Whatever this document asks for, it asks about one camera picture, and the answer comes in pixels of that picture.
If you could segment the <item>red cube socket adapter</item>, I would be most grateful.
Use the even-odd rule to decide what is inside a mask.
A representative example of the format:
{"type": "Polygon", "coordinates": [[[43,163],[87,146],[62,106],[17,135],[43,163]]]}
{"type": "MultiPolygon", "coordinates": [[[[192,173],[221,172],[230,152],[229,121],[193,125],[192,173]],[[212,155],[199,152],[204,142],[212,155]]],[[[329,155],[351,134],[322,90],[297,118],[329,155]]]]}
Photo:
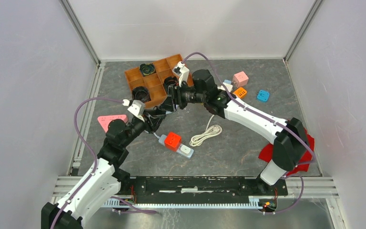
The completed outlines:
{"type": "Polygon", "coordinates": [[[170,132],[164,140],[165,147],[173,152],[176,152],[179,149],[181,143],[182,143],[181,136],[174,132],[170,132]]]}

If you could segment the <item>light blue power strip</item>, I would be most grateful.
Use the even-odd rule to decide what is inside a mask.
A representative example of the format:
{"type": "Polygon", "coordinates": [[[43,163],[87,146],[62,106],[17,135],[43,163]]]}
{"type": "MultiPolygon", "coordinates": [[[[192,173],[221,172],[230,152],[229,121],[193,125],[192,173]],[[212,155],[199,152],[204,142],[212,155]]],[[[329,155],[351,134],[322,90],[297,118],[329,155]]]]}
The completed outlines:
{"type": "MultiPolygon", "coordinates": [[[[167,137],[166,135],[161,135],[158,138],[158,143],[164,147],[166,147],[166,144],[165,144],[166,137],[167,137]]],[[[184,144],[180,144],[176,150],[171,149],[171,151],[173,151],[177,154],[180,154],[181,156],[183,156],[185,158],[191,158],[194,153],[194,150],[192,148],[190,148],[184,144]]]]}

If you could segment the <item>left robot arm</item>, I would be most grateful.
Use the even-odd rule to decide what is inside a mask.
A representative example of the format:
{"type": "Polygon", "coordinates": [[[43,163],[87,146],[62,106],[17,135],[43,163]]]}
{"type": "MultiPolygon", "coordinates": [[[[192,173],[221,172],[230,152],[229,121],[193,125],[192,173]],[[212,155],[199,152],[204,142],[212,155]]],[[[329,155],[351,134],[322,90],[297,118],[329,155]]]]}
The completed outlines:
{"type": "Polygon", "coordinates": [[[96,211],[113,195],[131,188],[130,174],[120,168],[129,152],[126,147],[142,132],[157,131],[167,112],[156,107],[126,123],[114,119],[90,170],[56,204],[41,210],[43,229],[82,229],[96,211]]]}

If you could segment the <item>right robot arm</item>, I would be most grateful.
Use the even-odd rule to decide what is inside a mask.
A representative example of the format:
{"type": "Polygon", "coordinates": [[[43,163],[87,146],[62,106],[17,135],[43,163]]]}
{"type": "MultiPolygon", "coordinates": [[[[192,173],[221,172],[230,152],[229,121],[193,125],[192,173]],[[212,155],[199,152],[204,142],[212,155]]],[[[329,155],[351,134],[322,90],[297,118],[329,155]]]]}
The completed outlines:
{"type": "Polygon", "coordinates": [[[183,109],[189,103],[202,104],[211,114],[239,123],[273,145],[272,158],[256,182],[257,191],[263,195],[270,194],[276,182],[295,169],[310,150],[300,120],[277,118],[251,107],[236,95],[218,88],[209,70],[195,71],[192,86],[177,76],[167,77],[163,84],[171,108],[183,109]]]}

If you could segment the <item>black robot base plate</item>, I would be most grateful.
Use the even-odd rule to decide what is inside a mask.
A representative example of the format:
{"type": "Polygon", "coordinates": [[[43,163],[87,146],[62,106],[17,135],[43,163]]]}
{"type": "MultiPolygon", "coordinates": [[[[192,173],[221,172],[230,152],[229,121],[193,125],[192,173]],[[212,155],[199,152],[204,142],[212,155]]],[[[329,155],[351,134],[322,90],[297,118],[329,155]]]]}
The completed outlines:
{"type": "Polygon", "coordinates": [[[249,198],[288,195],[287,184],[265,184],[245,176],[136,176],[121,184],[118,196],[132,197],[135,204],[245,204],[249,198]]]}

